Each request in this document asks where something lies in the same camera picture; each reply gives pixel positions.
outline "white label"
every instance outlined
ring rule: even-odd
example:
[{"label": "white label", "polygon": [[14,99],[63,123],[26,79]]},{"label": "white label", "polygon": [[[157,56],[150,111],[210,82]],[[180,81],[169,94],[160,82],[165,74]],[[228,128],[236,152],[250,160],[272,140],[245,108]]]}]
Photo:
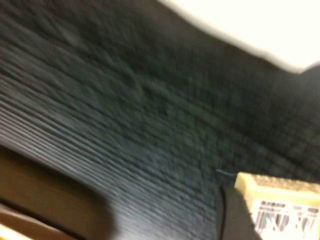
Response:
[{"label": "white label", "polygon": [[254,229],[275,233],[296,230],[306,236],[319,225],[319,207],[285,201],[255,199],[251,209]]}]

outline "barcode label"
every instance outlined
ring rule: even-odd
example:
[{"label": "barcode label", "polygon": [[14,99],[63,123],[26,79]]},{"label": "barcode label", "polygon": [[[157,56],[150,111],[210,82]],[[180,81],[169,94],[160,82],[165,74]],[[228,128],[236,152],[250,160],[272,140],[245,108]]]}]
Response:
[{"label": "barcode label", "polygon": [[319,222],[318,207],[265,200],[258,200],[253,206],[252,220],[258,233],[267,227],[268,220],[270,223],[274,220],[280,232],[285,231],[289,224],[294,224],[303,233],[311,231]]}]

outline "barcode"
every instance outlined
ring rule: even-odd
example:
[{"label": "barcode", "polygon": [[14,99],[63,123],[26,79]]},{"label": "barcode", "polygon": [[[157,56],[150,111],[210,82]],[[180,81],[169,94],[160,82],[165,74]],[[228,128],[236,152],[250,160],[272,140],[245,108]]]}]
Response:
[{"label": "barcode", "polygon": [[296,227],[301,227],[304,233],[312,229],[318,215],[310,213],[312,212],[309,210],[311,208],[308,209],[308,212],[302,212],[301,207],[294,207],[291,212],[288,212],[285,206],[285,204],[281,203],[272,202],[271,204],[266,204],[265,201],[262,201],[254,221],[255,230],[261,232],[267,227],[267,220],[271,221],[273,219],[278,230],[283,232],[288,224],[291,224],[290,220],[293,216],[296,218],[294,219],[294,224]]}]

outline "carpet texture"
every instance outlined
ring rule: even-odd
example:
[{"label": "carpet texture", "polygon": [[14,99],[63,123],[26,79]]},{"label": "carpet texture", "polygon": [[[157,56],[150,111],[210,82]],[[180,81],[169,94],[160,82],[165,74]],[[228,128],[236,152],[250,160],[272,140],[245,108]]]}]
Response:
[{"label": "carpet texture", "polygon": [[114,239],[214,240],[238,171],[319,181],[319,68],[284,72],[151,0],[0,12],[0,143],[103,192]]}]

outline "floor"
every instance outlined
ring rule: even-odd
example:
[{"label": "floor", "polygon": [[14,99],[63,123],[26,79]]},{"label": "floor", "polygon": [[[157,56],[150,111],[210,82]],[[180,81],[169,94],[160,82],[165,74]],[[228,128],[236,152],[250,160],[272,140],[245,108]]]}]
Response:
[{"label": "floor", "polygon": [[103,192],[114,239],[215,239],[239,171],[320,180],[319,68],[287,73],[149,0],[1,5],[0,143]]}]

